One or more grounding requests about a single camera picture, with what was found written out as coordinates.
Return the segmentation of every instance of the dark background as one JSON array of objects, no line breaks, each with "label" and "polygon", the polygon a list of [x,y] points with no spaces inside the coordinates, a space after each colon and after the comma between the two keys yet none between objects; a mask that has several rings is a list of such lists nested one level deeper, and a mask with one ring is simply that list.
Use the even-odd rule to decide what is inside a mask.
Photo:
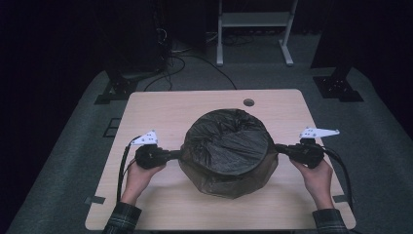
[{"label": "dark background", "polygon": [[[177,18],[181,16],[177,10],[171,10],[171,2],[168,0],[165,5],[166,23],[185,23],[185,18]],[[262,0],[260,4],[225,2],[229,11],[281,8],[287,4],[281,1],[286,3],[274,6],[272,0]],[[173,3],[175,9],[192,13],[187,17],[201,16],[198,23],[203,23],[205,30],[216,29],[216,1]],[[81,0],[0,2],[5,126],[1,140],[0,232],[7,230],[19,210],[83,91],[105,69],[93,4],[94,1]],[[349,53],[354,67],[371,80],[389,110],[412,136],[412,20],[412,1],[407,0],[301,1],[293,33],[319,33],[324,29],[313,67],[336,66],[341,55]],[[173,30],[173,23],[170,27],[172,35],[189,37]]]}]

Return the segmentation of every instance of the stand leg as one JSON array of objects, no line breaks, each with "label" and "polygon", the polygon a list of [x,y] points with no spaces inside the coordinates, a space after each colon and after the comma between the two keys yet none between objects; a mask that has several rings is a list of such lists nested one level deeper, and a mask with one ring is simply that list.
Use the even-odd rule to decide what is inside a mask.
[{"label": "stand leg", "polygon": [[340,64],[331,76],[313,77],[323,98],[338,98],[340,101],[363,101],[361,95],[352,89],[346,77],[352,66],[349,63]]},{"label": "stand leg", "polygon": [[289,33],[291,32],[292,23],[294,22],[295,10],[297,9],[298,0],[294,0],[292,3],[291,10],[289,11],[288,22],[286,24],[285,34],[283,39],[279,40],[280,47],[282,48],[282,54],[285,59],[287,66],[292,66],[294,62],[292,61],[291,54],[289,53],[286,43],[288,42]]},{"label": "stand leg", "polygon": [[219,0],[218,7],[218,44],[216,45],[216,65],[224,65],[224,58],[222,55],[222,0]]}]

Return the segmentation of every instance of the black stand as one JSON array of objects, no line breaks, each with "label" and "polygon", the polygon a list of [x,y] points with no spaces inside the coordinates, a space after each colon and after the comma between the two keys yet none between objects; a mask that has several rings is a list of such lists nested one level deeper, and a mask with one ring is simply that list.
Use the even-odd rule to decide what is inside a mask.
[{"label": "black stand", "polygon": [[113,85],[109,82],[103,94],[97,96],[94,104],[109,104],[111,100],[127,100],[131,93],[135,92],[137,82],[125,81],[117,82]]},{"label": "black stand", "polygon": [[361,95],[352,89],[346,77],[352,66],[349,63],[340,64],[331,76],[313,77],[323,98],[338,98],[343,102],[364,101]]}]

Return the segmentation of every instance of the black plastic bag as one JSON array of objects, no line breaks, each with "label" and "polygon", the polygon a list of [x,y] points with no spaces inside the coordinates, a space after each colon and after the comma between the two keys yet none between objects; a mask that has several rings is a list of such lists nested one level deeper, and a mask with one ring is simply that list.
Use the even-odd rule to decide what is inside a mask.
[{"label": "black plastic bag", "polygon": [[264,124],[240,109],[219,109],[188,130],[179,166],[203,193],[237,198],[263,187],[278,165]]}]

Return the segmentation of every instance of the human hand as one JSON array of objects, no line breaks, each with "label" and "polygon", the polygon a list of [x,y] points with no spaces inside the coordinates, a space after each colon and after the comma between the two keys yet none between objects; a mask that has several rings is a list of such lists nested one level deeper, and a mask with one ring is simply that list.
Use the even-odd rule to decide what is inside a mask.
[{"label": "human hand", "polygon": [[140,168],[134,160],[130,162],[128,168],[128,178],[125,191],[122,194],[121,202],[135,205],[137,198],[148,186],[152,176],[162,170],[166,165],[145,170]]},{"label": "human hand", "polygon": [[300,171],[304,178],[307,190],[310,192],[316,203],[317,209],[333,209],[334,205],[331,199],[331,177],[333,169],[322,160],[318,166],[309,169],[303,164],[290,160],[291,163]]}]

